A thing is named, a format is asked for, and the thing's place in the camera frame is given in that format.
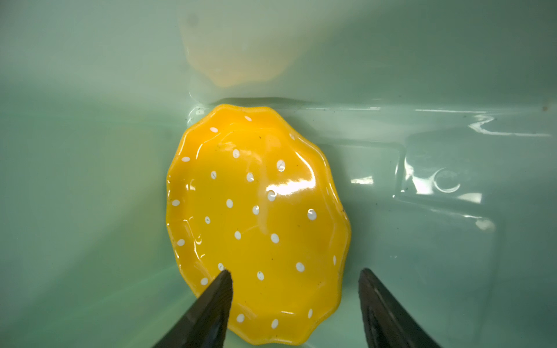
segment polka dot plate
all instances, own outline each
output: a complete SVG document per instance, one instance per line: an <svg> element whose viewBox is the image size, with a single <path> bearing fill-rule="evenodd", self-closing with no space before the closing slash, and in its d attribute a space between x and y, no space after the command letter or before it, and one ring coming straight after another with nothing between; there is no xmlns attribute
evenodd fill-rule
<svg viewBox="0 0 557 348"><path fill-rule="evenodd" d="M277 112L217 106L183 135L167 191L182 276L199 296L231 272L245 341L302 344L338 308L350 224L327 159Z"/></svg>

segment yellow plate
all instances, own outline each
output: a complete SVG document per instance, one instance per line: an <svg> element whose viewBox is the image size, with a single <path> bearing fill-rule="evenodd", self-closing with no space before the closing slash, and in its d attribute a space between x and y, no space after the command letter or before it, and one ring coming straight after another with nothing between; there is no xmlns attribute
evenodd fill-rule
<svg viewBox="0 0 557 348"><path fill-rule="evenodd" d="M338 308L350 224L325 156L277 112L217 106L184 133L167 190L182 276L199 296L231 272L244 340L302 344Z"/></svg>

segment circular indent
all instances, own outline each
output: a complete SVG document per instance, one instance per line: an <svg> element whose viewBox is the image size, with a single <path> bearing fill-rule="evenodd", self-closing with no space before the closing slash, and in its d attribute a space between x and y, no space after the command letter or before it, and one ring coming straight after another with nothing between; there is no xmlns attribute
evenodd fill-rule
<svg viewBox="0 0 557 348"><path fill-rule="evenodd" d="M284 171L286 169L286 163L283 160L278 160L277 162L278 171Z"/></svg>
<svg viewBox="0 0 557 348"><path fill-rule="evenodd" d="M433 174L433 186L443 193L453 193L460 188L459 174L441 168Z"/></svg>
<svg viewBox="0 0 557 348"><path fill-rule="evenodd" d="M267 199L272 202L275 198L277 198L277 193L273 190L269 190L269 192L267 192Z"/></svg>
<svg viewBox="0 0 557 348"><path fill-rule="evenodd" d="M315 212L315 210L309 209L307 211L307 218L310 219L311 221L315 220L317 218L317 213Z"/></svg>

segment white dot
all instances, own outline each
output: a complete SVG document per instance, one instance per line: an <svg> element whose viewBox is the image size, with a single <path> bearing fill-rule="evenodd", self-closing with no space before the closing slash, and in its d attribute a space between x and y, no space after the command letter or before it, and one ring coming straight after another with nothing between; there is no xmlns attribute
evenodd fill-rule
<svg viewBox="0 0 557 348"><path fill-rule="evenodd" d="M311 221L315 220L317 218L317 213L315 212L315 210L309 209L307 211L307 218L310 219Z"/></svg>
<svg viewBox="0 0 557 348"><path fill-rule="evenodd" d="M278 160L277 162L278 171L284 171L286 169L286 163L283 160Z"/></svg>
<svg viewBox="0 0 557 348"><path fill-rule="evenodd" d="M275 198L277 198L277 193L273 190L269 190L269 192L267 192L267 199L272 202Z"/></svg>

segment mint green bin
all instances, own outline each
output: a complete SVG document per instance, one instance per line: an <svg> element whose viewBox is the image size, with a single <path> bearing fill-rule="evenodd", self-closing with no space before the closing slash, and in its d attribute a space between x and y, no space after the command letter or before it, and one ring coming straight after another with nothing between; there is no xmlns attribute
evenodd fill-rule
<svg viewBox="0 0 557 348"><path fill-rule="evenodd" d="M366 347L364 267L443 347L554 347L556 47L552 0L3 1L0 346L166 333L165 174L226 102L317 144L350 218L304 347Z"/></svg>

